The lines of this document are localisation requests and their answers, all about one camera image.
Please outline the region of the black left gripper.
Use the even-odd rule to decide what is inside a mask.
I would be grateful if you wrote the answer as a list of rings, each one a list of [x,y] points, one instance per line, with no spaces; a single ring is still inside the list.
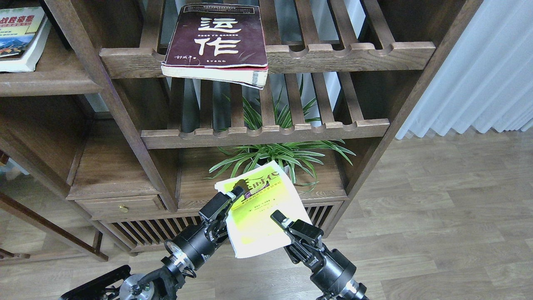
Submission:
[[[242,187],[236,186],[230,192],[218,192],[213,196],[199,211],[201,219],[207,223],[189,225],[175,238],[165,241],[171,254],[165,258],[165,266],[170,271],[198,270],[228,239],[224,220],[232,204],[244,193]]]

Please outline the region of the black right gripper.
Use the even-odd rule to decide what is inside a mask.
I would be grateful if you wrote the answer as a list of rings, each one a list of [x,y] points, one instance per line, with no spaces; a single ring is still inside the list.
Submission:
[[[291,240],[284,247],[290,260],[310,268],[310,280],[322,291],[319,298],[359,297],[359,285],[354,280],[356,267],[337,249],[329,251],[323,246],[322,229],[302,220],[292,221],[278,210],[271,218]]]

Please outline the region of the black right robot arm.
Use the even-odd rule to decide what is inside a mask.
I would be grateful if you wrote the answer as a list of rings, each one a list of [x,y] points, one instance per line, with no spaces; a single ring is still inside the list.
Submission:
[[[319,300],[366,300],[367,288],[354,280],[356,266],[340,251],[330,251],[324,243],[324,232],[302,220],[292,221],[279,210],[271,215],[291,239],[284,247],[294,264],[302,262],[310,268],[310,280],[321,291]]]

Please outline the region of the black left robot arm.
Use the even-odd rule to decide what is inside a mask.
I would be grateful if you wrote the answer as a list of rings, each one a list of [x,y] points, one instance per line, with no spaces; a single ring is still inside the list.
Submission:
[[[187,226],[173,239],[165,241],[169,256],[163,266],[147,275],[130,273],[128,265],[101,275],[66,292],[62,300],[175,300],[185,278],[196,277],[198,270],[227,239],[226,218],[233,203],[246,193],[240,186],[218,192],[202,209],[202,221]]]

